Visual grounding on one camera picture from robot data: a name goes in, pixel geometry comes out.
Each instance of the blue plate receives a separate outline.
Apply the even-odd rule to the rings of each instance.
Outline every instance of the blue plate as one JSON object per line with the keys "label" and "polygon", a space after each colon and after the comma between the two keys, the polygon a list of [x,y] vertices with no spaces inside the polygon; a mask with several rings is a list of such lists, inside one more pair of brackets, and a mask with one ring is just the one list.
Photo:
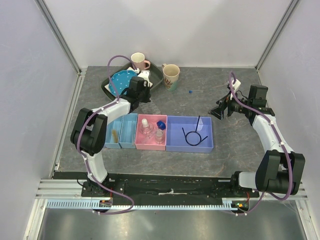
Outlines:
{"label": "blue plate", "polygon": [[[118,91],[119,95],[122,93],[122,91],[129,87],[129,83],[132,77],[136,77],[137,74],[132,70],[122,70],[119,72],[116,72],[112,76],[112,82],[115,85],[116,90]],[[113,96],[116,96],[116,91],[113,88],[111,84],[109,84],[110,92]]]}

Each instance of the black wire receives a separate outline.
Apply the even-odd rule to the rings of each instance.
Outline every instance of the black wire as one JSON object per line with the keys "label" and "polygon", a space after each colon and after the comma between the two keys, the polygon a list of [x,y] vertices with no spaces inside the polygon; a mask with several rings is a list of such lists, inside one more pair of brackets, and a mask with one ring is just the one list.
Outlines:
{"label": "black wire", "polygon": [[237,94],[238,92],[242,95],[242,97],[244,97],[245,99],[249,100],[248,97],[246,97],[245,95],[243,95],[240,90],[236,91],[235,93]]}
{"label": "black wire", "polygon": [[[195,146],[198,146],[200,143],[202,143],[202,142],[208,137],[208,136],[206,136],[204,139],[202,139],[200,133],[197,132],[197,130],[198,130],[198,125],[199,125],[199,120],[200,120],[200,115],[199,115],[198,121],[197,121],[197,123],[196,123],[195,131],[190,131],[190,132],[188,132],[188,133],[186,134],[184,128],[182,128],[185,141],[186,141],[186,143],[189,144],[190,146],[194,146],[194,147],[195,147]],[[199,141],[197,144],[191,144],[191,143],[188,142],[187,136],[188,136],[189,134],[191,134],[191,133],[195,133],[195,134],[197,134],[197,135],[199,136],[200,141]]]}
{"label": "black wire", "polygon": [[81,183],[79,182],[78,178],[76,179],[76,182],[77,182],[81,187],[84,186],[83,184],[81,184]]}

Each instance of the storage bin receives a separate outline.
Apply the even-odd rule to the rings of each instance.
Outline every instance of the storage bin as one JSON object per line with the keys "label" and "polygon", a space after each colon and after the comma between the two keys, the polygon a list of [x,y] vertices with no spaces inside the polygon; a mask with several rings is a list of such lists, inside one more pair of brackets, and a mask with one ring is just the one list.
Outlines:
{"label": "storage bin", "polygon": [[[105,148],[109,148],[109,149],[120,149],[121,148],[119,142],[120,142],[122,119],[123,119],[123,116],[118,117],[116,120],[111,122],[106,127],[106,135],[105,135],[105,142],[104,142]],[[116,131],[116,135],[118,138],[117,143],[115,142],[114,136],[112,135],[112,130]]]}
{"label": "storage bin", "polygon": [[[200,117],[197,132],[202,139],[208,136],[197,146],[191,146],[186,142],[184,135],[190,131],[195,131],[197,126],[197,116],[167,116],[166,151],[188,152],[188,153],[210,153],[214,148],[214,138],[211,117]],[[187,136],[189,143],[196,144],[200,137],[196,133]]]}
{"label": "storage bin", "polygon": [[135,149],[135,139],[137,130],[138,114],[130,113],[123,116],[121,132],[120,132],[120,146],[124,149]]}
{"label": "storage bin", "polygon": [[[164,142],[157,144],[154,137],[151,137],[150,140],[143,144],[143,140],[146,138],[141,132],[140,128],[142,125],[142,119],[147,119],[148,123],[152,123],[154,128],[158,128],[157,122],[162,121],[165,123],[166,129],[164,130]],[[135,134],[135,147],[139,150],[158,150],[165,151],[167,142],[167,115],[149,115],[149,114],[138,114],[137,125],[136,125],[136,134]]]}

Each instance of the small clear bottle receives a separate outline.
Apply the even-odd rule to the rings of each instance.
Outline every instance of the small clear bottle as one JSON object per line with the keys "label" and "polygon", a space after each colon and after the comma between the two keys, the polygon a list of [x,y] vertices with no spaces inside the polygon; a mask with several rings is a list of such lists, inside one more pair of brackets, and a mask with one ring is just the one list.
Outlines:
{"label": "small clear bottle", "polygon": [[158,129],[155,131],[154,140],[157,144],[162,144],[165,140],[164,131],[161,129]]}
{"label": "small clear bottle", "polygon": [[152,131],[154,130],[154,126],[152,123],[148,123],[148,120],[147,119],[142,119],[142,125],[141,125],[141,128],[140,128],[140,132],[145,135],[145,136],[148,136],[152,133]]}

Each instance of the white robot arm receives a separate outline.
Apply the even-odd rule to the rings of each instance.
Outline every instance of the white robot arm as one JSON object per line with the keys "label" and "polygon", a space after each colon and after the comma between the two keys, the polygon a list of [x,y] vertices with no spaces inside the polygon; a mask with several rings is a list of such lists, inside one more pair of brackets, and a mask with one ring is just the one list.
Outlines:
{"label": "white robot arm", "polygon": [[[238,89],[240,86],[239,80],[236,79],[233,82],[232,88]],[[211,109],[209,114],[220,120],[224,118],[226,108],[228,117],[233,112],[245,114],[258,133],[264,148],[265,155],[256,172],[236,171],[231,176],[231,181],[235,186],[257,189],[260,192],[286,194],[291,182],[289,180],[288,161],[283,150],[285,148],[292,168],[292,190],[290,194],[294,195],[299,189],[305,158],[302,154],[295,153],[285,142],[277,126],[275,113],[271,108],[266,107],[267,91],[266,86],[252,85],[249,96],[242,99],[238,98],[236,91],[229,91],[226,96],[216,102],[218,106]]]}
{"label": "white robot arm", "polygon": [[[120,95],[119,100],[114,100],[113,104],[111,103],[108,108],[82,108],[79,111],[70,137],[76,148],[80,138],[82,157],[87,160],[91,170],[91,173],[88,173],[88,177],[94,180],[92,178],[93,174],[100,183],[108,175],[101,152],[105,144],[107,125],[115,119],[131,113],[139,106],[139,103],[150,102],[150,85],[142,77],[132,77],[129,87],[123,92],[126,94]],[[89,121],[88,126],[85,126],[86,129],[80,136],[82,128],[91,115],[94,115],[94,117]]]}

